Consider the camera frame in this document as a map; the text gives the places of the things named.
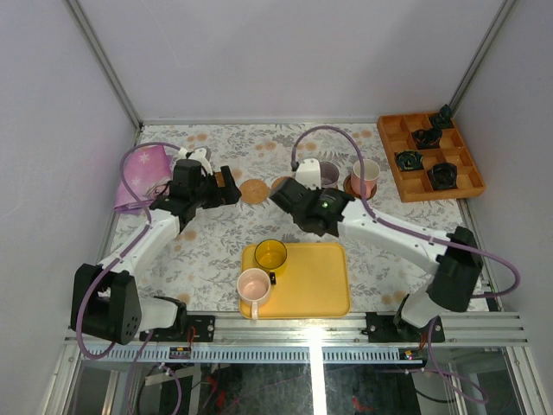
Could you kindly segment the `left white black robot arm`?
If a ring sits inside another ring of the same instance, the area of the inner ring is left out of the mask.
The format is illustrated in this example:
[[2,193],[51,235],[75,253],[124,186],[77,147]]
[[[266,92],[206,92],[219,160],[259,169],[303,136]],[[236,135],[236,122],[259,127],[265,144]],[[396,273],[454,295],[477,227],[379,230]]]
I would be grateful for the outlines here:
[[208,174],[199,161],[179,160],[168,189],[149,205],[149,219],[129,245],[97,265],[83,264],[76,271],[72,330],[120,345],[147,331],[157,341],[186,339],[190,330],[187,305],[170,297],[140,297],[137,280],[198,209],[234,205],[240,197],[229,167]]

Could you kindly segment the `purple mug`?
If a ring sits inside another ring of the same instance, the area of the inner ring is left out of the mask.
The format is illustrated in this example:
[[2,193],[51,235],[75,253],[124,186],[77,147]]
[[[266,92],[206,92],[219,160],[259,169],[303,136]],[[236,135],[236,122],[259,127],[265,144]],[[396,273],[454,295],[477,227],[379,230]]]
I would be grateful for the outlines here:
[[338,168],[330,162],[320,162],[321,186],[323,188],[337,188],[340,172]]

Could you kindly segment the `dark wooden coaster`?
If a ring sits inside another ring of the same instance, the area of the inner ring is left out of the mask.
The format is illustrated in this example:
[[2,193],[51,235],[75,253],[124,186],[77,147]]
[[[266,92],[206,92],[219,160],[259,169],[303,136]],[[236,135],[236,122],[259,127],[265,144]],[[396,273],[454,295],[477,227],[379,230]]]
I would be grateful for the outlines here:
[[214,178],[219,188],[223,188],[226,185],[225,178],[220,171],[214,173]]

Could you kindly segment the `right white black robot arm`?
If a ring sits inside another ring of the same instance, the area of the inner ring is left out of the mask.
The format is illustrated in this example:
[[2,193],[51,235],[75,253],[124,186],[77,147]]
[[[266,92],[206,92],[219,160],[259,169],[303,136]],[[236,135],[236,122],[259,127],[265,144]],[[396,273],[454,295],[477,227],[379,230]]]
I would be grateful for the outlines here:
[[305,233],[357,239],[389,251],[429,274],[429,281],[406,295],[393,317],[396,335],[413,341],[429,322],[444,312],[467,311],[483,260],[476,252],[473,233],[423,230],[387,214],[369,214],[363,201],[333,188],[309,189],[286,178],[270,199]]

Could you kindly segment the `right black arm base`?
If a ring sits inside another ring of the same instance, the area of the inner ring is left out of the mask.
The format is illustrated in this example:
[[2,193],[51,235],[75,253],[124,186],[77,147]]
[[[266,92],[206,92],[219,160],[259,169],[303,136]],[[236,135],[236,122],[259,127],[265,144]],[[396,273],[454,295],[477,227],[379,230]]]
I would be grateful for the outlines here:
[[415,300],[415,306],[410,306],[410,316],[418,318],[419,322],[426,322],[422,327],[417,327],[404,319],[405,304],[409,302],[407,294],[401,301],[398,310],[394,314],[379,312],[365,313],[365,328],[360,333],[368,338],[370,343],[409,343],[421,342],[428,339],[444,342],[444,334],[438,334],[436,329],[429,329],[430,321],[436,317],[441,322],[440,314],[444,308],[433,303],[429,298]]

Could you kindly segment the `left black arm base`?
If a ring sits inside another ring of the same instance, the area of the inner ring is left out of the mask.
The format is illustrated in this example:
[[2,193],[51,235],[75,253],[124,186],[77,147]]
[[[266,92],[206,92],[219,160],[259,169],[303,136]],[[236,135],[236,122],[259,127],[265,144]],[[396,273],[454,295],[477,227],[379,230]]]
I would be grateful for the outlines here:
[[184,302],[170,297],[145,298],[141,307],[141,341],[152,334],[153,342],[213,342],[215,316],[189,315]]

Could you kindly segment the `yellow glass cup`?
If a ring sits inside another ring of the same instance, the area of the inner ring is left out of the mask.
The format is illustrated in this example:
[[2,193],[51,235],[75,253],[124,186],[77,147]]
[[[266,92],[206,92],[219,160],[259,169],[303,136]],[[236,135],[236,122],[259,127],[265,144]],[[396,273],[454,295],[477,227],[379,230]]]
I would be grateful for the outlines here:
[[283,274],[287,260],[288,250],[286,245],[280,240],[267,239],[255,247],[255,264],[268,273]]

